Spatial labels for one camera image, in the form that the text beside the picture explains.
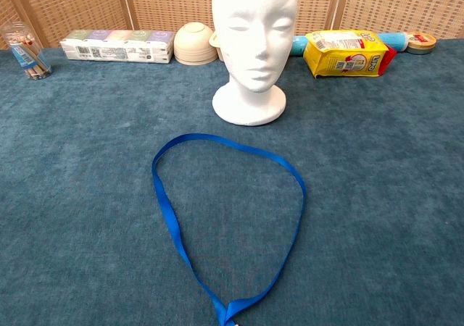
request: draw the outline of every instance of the closed eye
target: closed eye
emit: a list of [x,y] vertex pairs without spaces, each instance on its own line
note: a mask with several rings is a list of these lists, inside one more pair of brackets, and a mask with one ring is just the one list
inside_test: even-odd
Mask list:
[[228,27],[236,31],[247,31],[249,29],[249,23],[244,18],[234,17],[228,21]]
[[277,31],[287,31],[293,25],[293,21],[290,18],[279,18],[273,24],[273,29]]

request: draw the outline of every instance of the yellow bag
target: yellow bag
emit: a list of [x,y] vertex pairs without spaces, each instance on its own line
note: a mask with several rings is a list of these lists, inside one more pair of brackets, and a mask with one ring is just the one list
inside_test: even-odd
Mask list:
[[381,76],[397,54],[366,30],[322,30],[306,37],[303,57],[314,77]]

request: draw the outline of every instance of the cardboard box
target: cardboard box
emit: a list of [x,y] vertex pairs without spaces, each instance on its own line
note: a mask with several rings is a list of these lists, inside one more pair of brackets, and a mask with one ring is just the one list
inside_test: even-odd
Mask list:
[[74,30],[60,41],[68,59],[106,62],[170,62],[174,33],[158,30]]

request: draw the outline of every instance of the woven screen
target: woven screen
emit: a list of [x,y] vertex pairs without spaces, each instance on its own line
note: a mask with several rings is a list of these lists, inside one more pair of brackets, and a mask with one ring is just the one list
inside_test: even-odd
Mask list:
[[456,38],[464,26],[464,0],[347,0],[341,28],[377,32],[423,31]]
[[74,29],[131,29],[121,0],[28,0],[50,47]]
[[331,0],[298,0],[297,35],[325,29]]
[[[299,0],[297,33],[320,30],[331,0]],[[199,21],[213,28],[211,0],[133,0],[140,29],[178,30]]]
[[[5,22],[20,20],[11,0],[0,0],[0,25]],[[6,49],[7,45],[0,36],[0,49]]]

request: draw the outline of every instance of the blue ribbon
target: blue ribbon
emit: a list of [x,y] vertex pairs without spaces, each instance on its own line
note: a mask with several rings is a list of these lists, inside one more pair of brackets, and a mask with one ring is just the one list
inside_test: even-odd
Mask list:
[[[269,286],[261,292],[259,295],[251,298],[244,298],[244,299],[237,299],[235,301],[232,301],[229,303],[227,308],[224,306],[224,304],[220,301],[220,299],[206,286],[205,283],[196,275],[195,269],[193,268],[189,256],[186,253],[185,248],[183,247],[182,243],[182,238],[181,238],[181,228],[179,227],[179,222],[177,220],[177,217],[175,216],[175,212],[173,210],[173,207],[171,206],[171,203],[169,202],[169,198],[166,195],[165,188],[161,182],[160,177],[157,174],[157,163],[161,159],[162,155],[171,147],[183,143],[185,141],[193,141],[193,140],[207,140],[207,141],[214,141],[216,143],[221,143],[223,145],[226,145],[228,147],[231,147],[233,149],[237,149],[239,151],[247,152],[249,154],[255,154],[258,156],[262,156],[265,158],[269,158],[273,160],[274,162],[279,163],[282,167],[284,167],[286,170],[288,170],[297,180],[299,183],[302,192],[303,192],[303,202],[302,202],[302,210],[301,214],[298,219],[297,227],[294,232],[293,240],[291,243],[291,246],[289,248],[289,251],[287,252],[285,259],[282,262],[281,268],[278,270],[277,274],[273,278],[273,280],[270,282]],[[208,293],[208,295],[211,298],[212,304],[215,307],[216,315],[217,315],[217,320],[219,321],[220,326],[235,326],[235,322],[232,321],[232,318],[237,315],[239,312],[251,307],[252,305],[256,304],[258,301],[263,299],[270,289],[274,286],[276,283],[277,279],[279,278],[283,267],[285,266],[285,263],[287,262],[287,259],[289,258],[290,252],[292,248],[294,247],[295,241],[298,236],[299,232],[299,227],[302,221],[302,216],[303,213],[305,212],[305,204],[306,204],[306,199],[307,199],[307,192],[306,192],[306,186],[305,182],[303,181],[302,177],[299,175],[297,170],[290,164],[288,163],[283,157],[278,156],[277,154],[273,154],[271,152],[268,152],[266,150],[262,149],[257,149],[255,147],[251,146],[245,146],[241,145],[240,143],[236,143],[235,141],[230,141],[226,138],[222,138],[217,135],[210,135],[210,134],[199,134],[199,133],[193,133],[193,134],[185,134],[185,135],[180,135],[177,138],[172,139],[169,141],[166,145],[164,145],[161,150],[157,153],[157,155],[153,159],[152,163],[152,174],[153,174],[153,186],[154,186],[154,191],[156,193],[157,199],[159,206],[161,208],[163,217],[165,218],[167,228],[169,230],[169,233],[171,234],[171,238],[173,239],[175,248],[181,255],[182,259],[187,263],[187,266],[190,268],[192,273],[194,274],[194,277],[198,284],[201,285],[201,287]]]

